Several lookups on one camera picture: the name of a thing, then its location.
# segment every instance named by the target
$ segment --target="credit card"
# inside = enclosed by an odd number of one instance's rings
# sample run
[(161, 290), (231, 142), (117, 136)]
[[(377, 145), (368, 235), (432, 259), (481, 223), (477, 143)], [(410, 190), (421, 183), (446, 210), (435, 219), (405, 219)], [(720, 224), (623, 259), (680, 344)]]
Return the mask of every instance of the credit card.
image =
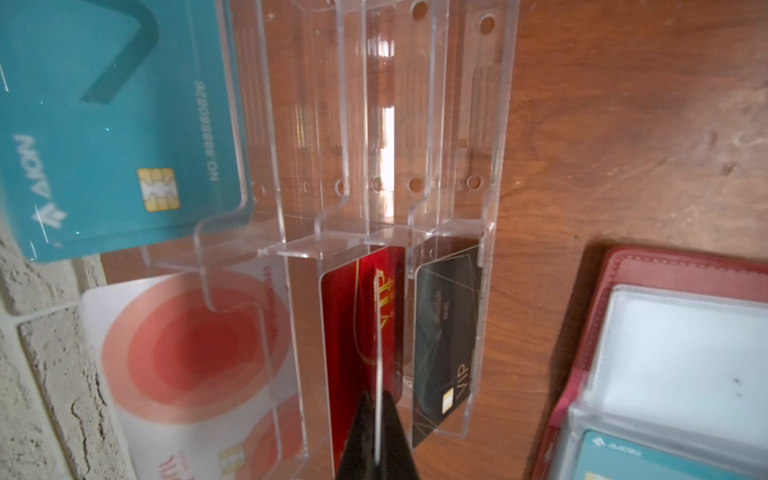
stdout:
[(416, 270), (414, 448), (469, 397), (482, 278), (474, 243)]
[(264, 478), (278, 442), (282, 459), (302, 450), (283, 259), (208, 270), (205, 285), (219, 311), (207, 308), (196, 273), (83, 295), (85, 332), (139, 480)]
[(217, 9), (0, 4), (0, 180), (28, 257), (169, 240), (238, 208), (248, 217)]
[(574, 480), (752, 480), (722, 468), (589, 430)]
[(360, 394), (376, 392), (377, 317), (382, 326), (383, 388), (395, 402), (402, 395), (405, 254), (403, 248), (382, 248), (326, 272), (320, 279), (333, 458), (337, 469)]

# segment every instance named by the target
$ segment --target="white card with red circles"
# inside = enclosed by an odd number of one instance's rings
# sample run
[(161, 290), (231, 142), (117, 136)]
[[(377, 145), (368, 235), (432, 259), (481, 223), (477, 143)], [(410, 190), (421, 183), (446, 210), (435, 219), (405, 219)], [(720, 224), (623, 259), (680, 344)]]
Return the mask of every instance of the white card with red circles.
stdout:
[[(261, 478), (303, 446), (283, 259), (89, 290), (82, 317), (139, 480)], [(263, 354), (260, 315), (274, 374)]]

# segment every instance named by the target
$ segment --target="textured wall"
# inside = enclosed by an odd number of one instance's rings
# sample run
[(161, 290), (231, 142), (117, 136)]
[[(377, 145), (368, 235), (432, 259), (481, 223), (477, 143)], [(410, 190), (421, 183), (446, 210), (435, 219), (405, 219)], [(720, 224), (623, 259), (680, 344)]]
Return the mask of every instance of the textured wall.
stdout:
[(45, 265), (0, 223), (0, 478), (133, 478), (84, 341), (78, 297), (98, 256)]

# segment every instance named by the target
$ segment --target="teal card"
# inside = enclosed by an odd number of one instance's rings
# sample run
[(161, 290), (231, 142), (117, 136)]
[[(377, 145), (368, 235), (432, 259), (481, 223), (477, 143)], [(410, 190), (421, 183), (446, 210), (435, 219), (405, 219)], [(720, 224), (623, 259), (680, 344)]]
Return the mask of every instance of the teal card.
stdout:
[(687, 458), (587, 431), (574, 480), (752, 480)]
[(0, 2), (0, 190), (29, 258), (249, 217), (227, 15), (214, 0)]

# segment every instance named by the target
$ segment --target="mounting hole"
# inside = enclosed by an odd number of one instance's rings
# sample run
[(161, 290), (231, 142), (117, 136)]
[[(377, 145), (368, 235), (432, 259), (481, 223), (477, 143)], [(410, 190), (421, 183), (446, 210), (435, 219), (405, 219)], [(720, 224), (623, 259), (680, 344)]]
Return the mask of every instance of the mounting hole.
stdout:
[(371, 190), (375, 192), (384, 190), (384, 182), (382, 182), (381, 177), (374, 177), (371, 179)]
[(253, 201), (259, 203), (259, 201), (266, 196), (266, 188), (262, 184), (256, 182), (250, 183), (251, 190), (253, 191)]
[(427, 2), (415, 2), (411, 7), (411, 16), (418, 22), (427, 16), (427, 10), (429, 10)]
[(480, 33), (483, 35), (491, 33), (495, 26), (496, 20), (494, 20), (493, 15), (488, 14), (480, 19)]
[(413, 177), (408, 180), (408, 190), (414, 194), (420, 194), (424, 191), (424, 181), (419, 177)]
[(344, 196), (344, 180), (338, 179), (336, 183), (333, 185), (333, 189), (336, 191), (336, 195), (339, 196), (339, 198)]
[(482, 178), (477, 175), (470, 175), (467, 177), (467, 188), (470, 190), (477, 190), (482, 187)]

